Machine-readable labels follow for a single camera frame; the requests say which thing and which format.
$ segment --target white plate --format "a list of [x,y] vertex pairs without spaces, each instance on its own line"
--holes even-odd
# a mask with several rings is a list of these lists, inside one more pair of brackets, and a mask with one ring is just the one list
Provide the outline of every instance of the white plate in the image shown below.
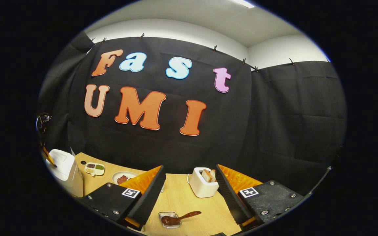
[[134,177],[136,177],[138,175],[135,174],[135,173],[129,172],[129,171],[116,172],[112,176],[112,181],[114,182],[114,184],[119,185],[119,184],[117,184],[117,179],[120,178],[120,177],[122,177],[122,176],[126,176],[128,179],[130,179],[130,178],[134,178]]

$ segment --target light blue letter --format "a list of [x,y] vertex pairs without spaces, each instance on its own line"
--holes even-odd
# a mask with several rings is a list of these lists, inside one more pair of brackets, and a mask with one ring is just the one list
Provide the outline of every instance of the light blue letter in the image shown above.
[[167,77],[174,79],[184,79],[189,75],[189,68],[192,67],[192,61],[186,58],[175,57],[168,61],[170,68],[165,70]]
[[147,58],[147,55],[143,52],[134,52],[126,56],[127,60],[124,60],[120,65],[120,70],[131,70],[132,72],[139,72],[144,69],[142,65]]

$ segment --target white toaster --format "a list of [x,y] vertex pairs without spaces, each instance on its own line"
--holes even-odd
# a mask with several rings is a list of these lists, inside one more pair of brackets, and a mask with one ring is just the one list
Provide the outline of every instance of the white toaster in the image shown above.
[[211,171],[211,169],[206,167],[196,167],[193,169],[192,177],[189,180],[190,187],[192,188],[193,193],[199,197],[212,197],[216,193],[219,185],[218,182],[208,183],[201,176],[203,170]]

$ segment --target brown spoon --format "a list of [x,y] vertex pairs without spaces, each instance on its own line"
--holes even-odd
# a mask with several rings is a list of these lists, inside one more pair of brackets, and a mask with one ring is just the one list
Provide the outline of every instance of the brown spoon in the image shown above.
[[161,221],[165,226],[176,226],[176,225],[180,224],[181,219],[192,217],[192,216],[195,216],[195,215],[199,215],[201,213],[202,212],[200,212],[200,211],[193,211],[193,212],[189,212],[188,214],[181,216],[179,218],[173,218],[173,217],[170,217],[170,216],[163,216],[161,218]]

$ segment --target ceiling light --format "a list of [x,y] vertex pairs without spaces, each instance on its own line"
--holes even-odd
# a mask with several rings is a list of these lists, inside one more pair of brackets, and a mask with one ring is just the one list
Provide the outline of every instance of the ceiling light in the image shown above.
[[244,0],[232,0],[232,1],[233,1],[233,2],[236,2],[236,3],[238,3],[238,4],[241,4],[241,5],[243,5],[243,6],[247,7],[247,8],[249,8],[249,9],[255,7],[255,6],[253,6],[252,4],[250,4],[250,3],[248,3],[248,2],[246,2],[246,1],[244,1]]

